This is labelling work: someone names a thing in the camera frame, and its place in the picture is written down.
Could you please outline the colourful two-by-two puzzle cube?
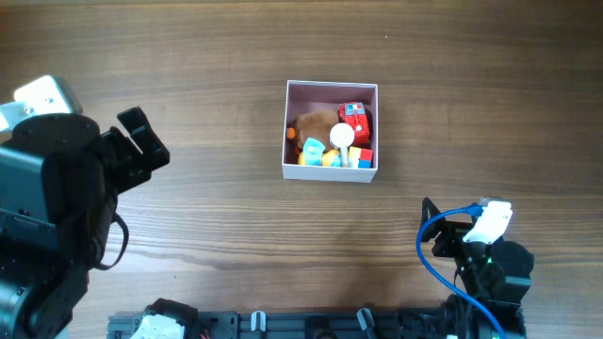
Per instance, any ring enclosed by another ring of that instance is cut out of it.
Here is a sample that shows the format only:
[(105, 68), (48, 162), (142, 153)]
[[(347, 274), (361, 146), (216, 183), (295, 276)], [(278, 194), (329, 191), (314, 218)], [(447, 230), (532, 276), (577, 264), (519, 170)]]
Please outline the colourful two-by-two puzzle cube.
[(349, 162), (352, 169), (371, 169), (372, 160), (372, 150), (358, 147), (349, 148)]

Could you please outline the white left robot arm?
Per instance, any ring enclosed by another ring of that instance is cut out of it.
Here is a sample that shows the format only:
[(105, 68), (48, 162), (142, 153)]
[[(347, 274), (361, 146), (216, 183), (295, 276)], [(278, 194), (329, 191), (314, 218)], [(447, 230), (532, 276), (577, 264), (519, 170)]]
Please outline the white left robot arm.
[(143, 110), (102, 131), (67, 84), (42, 76), (1, 107), (1, 334), (53, 338), (104, 268), (119, 196), (170, 161)]

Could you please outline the red toy fire truck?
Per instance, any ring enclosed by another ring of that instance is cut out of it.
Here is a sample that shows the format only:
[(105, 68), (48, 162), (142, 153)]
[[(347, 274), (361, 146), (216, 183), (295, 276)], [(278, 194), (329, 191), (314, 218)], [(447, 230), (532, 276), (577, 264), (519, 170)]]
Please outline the red toy fire truck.
[(341, 122), (349, 125), (354, 132), (353, 145), (365, 145), (370, 142), (371, 132), (365, 105), (361, 102), (347, 102), (338, 106)]

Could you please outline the brown plush toy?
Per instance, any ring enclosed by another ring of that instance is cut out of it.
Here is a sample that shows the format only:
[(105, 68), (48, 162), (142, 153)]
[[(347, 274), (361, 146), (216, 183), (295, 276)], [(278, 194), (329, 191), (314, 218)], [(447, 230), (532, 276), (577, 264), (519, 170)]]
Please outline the brown plush toy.
[(297, 116), (285, 129), (285, 138), (302, 149), (308, 138), (313, 138), (330, 151), (333, 146), (330, 142), (332, 128), (340, 123), (338, 113), (331, 109), (320, 109)]

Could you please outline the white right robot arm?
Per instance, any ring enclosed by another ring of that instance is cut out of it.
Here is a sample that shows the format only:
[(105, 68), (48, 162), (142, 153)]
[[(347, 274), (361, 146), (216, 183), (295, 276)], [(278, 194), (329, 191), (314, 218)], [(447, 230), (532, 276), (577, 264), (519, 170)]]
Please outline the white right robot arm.
[[(440, 306), (433, 338), (525, 338), (522, 298), (531, 287), (535, 258), (520, 244), (503, 238), (513, 216), (512, 204), (486, 197), (466, 207), (442, 212), (429, 198), (422, 201), (416, 237), (419, 260), (435, 279), (452, 291)], [(451, 258), (449, 281), (429, 264), (421, 245), (433, 241), (432, 255)]]

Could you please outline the pig face rattle drum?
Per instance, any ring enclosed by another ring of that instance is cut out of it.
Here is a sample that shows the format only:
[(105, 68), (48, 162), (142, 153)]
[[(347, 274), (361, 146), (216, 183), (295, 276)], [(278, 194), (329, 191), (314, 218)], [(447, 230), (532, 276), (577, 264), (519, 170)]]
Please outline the pig face rattle drum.
[(354, 131), (348, 124), (340, 122), (331, 129), (330, 142), (339, 150), (343, 168), (350, 166), (349, 147), (353, 141)]

